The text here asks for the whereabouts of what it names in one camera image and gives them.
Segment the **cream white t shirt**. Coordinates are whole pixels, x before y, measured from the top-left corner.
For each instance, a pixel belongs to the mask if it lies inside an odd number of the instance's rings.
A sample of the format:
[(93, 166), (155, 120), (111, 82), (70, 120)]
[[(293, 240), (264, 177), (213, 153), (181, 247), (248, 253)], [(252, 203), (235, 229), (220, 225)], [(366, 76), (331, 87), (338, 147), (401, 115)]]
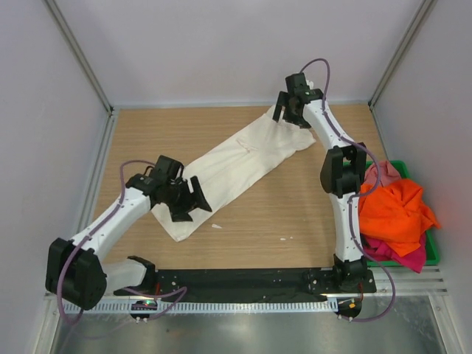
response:
[(271, 112), (264, 113), (185, 167), (185, 178), (198, 177), (204, 197), (212, 208), (210, 212), (195, 209), (190, 212), (191, 221), (173, 222), (167, 206), (157, 204), (152, 208), (153, 216), (174, 241), (186, 240), (262, 177), (316, 142), (307, 129), (282, 120), (275, 122), (269, 116)]

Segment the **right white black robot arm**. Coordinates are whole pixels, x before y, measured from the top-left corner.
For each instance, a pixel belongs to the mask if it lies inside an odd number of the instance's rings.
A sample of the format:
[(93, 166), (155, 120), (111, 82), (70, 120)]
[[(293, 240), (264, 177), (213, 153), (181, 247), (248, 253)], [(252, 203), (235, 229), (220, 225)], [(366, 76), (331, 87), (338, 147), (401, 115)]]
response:
[(330, 197), (335, 220), (333, 286), (341, 292), (357, 291), (359, 283), (367, 277), (358, 221), (358, 194), (367, 161), (365, 146), (346, 134), (322, 90), (311, 88), (304, 73), (287, 76), (285, 84), (286, 90), (278, 95), (272, 119), (314, 129), (326, 150), (320, 182)]

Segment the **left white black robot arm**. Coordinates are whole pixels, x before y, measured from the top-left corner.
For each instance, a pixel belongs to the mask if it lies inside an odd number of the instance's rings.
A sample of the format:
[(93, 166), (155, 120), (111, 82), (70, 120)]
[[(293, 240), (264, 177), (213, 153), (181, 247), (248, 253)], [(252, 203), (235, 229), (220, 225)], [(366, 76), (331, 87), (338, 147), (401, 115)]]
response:
[(197, 176), (184, 177), (184, 165), (167, 156), (147, 162), (145, 171), (121, 180), (119, 197), (100, 217), (75, 236), (58, 238), (49, 247), (46, 289), (59, 302), (91, 310), (104, 294), (130, 288), (141, 295), (156, 286), (155, 265), (130, 256), (104, 266), (115, 243), (156, 205), (164, 206), (174, 223), (192, 221), (191, 212), (212, 210)]

